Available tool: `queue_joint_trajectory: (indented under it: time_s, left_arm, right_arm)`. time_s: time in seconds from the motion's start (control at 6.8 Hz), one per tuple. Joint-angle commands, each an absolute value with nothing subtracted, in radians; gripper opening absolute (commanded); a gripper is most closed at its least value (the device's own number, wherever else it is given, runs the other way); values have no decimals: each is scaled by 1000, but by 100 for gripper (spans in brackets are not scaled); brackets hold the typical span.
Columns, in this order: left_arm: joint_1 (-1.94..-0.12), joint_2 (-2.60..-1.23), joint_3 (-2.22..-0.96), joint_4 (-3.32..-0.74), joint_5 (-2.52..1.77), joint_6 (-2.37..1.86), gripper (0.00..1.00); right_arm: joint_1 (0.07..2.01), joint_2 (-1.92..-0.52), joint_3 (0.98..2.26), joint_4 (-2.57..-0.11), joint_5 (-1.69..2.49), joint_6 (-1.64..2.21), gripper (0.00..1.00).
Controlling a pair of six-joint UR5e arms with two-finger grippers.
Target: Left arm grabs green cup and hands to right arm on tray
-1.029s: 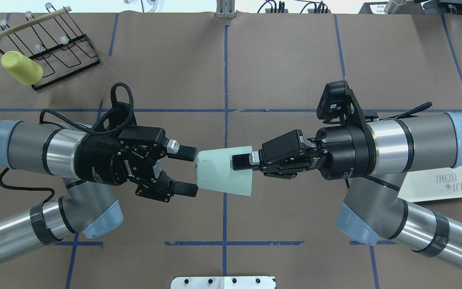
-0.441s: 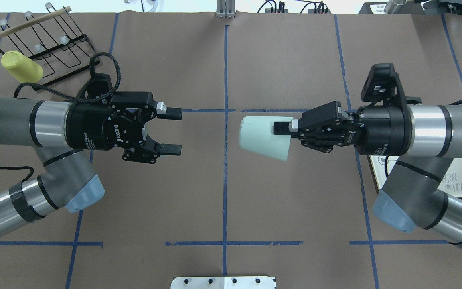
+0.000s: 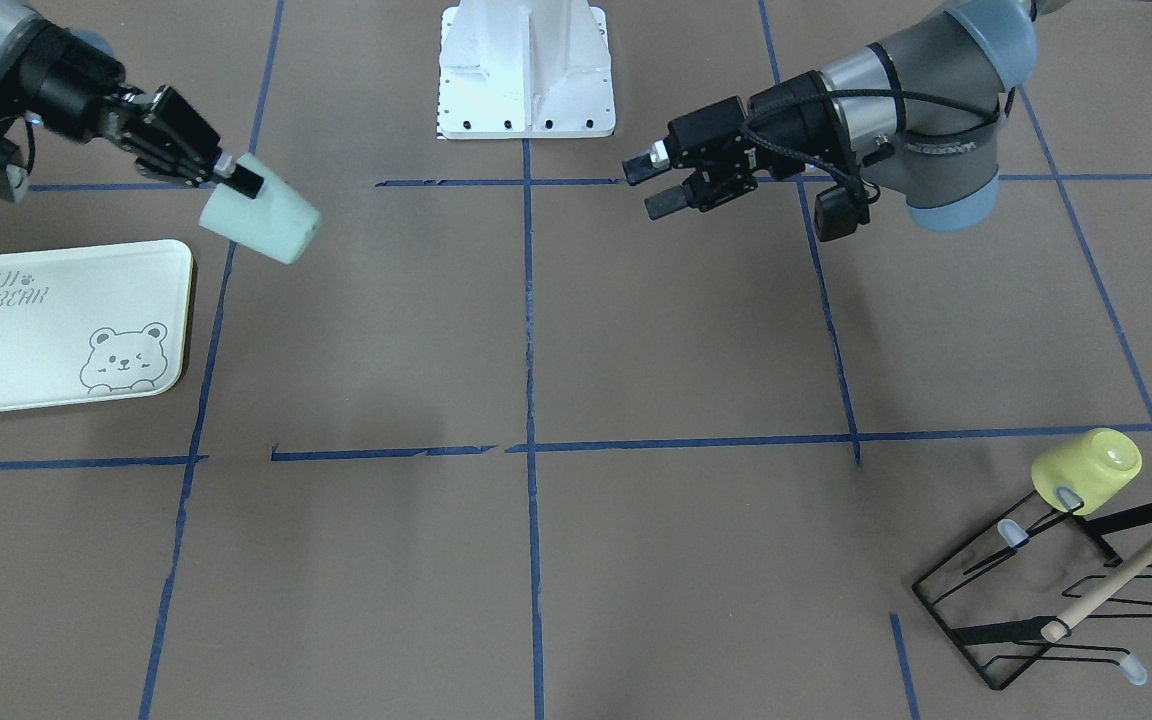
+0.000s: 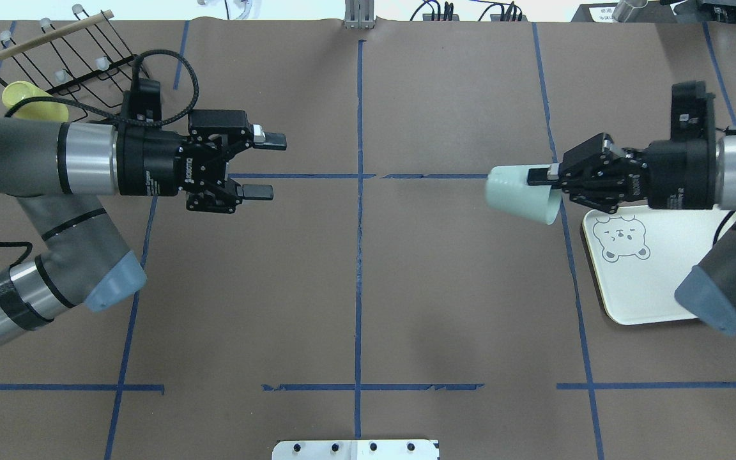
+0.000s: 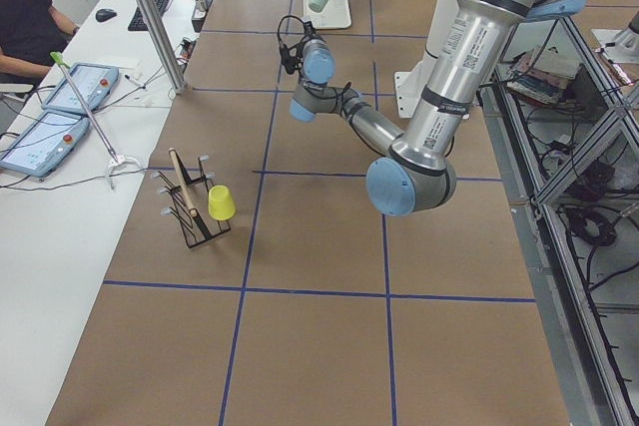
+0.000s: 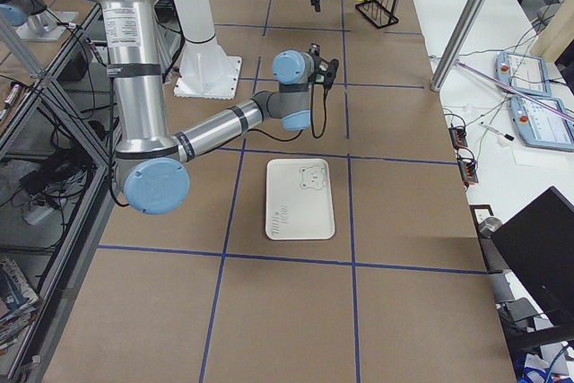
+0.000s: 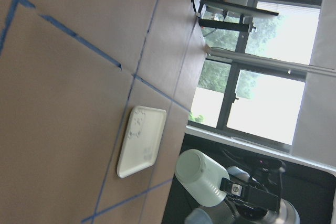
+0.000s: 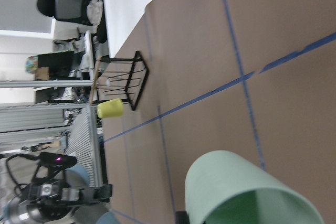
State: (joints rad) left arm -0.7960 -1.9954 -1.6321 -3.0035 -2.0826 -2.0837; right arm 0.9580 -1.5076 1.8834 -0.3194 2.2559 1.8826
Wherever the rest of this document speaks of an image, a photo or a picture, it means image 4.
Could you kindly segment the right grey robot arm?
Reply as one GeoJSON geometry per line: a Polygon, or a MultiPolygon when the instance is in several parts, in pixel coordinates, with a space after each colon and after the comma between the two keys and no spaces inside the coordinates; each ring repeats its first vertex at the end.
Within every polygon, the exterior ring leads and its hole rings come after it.
{"type": "MultiPolygon", "coordinates": [[[[637,201],[655,210],[736,212],[736,134],[716,139],[710,128],[643,149],[621,149],[601,133],[570,149],[560,162],[531,166],[524,183],[549,187],[605,213],[637,201]]],[[[736,221],[690,269],[674,298],[719,332],[736,334],[736,221]]]]}

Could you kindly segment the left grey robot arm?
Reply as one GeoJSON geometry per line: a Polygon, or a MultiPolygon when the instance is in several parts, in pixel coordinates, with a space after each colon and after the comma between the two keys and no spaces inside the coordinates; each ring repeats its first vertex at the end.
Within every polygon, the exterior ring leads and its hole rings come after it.
{"type": "Polygon", "coordinates": [[[104,311],[145,286],[138,257],[100,196],[187,195],[187,208],[233,213],[273,198],[239,184],[228,163],[254,148],[284,151],[286,136],[245,111],[194,110],[185,135],[152,118],[69,123],[0,118],[0,194],[17,199],[44,253],[0,271],[0,346],[38,331],[78,305],[104,311]]]}

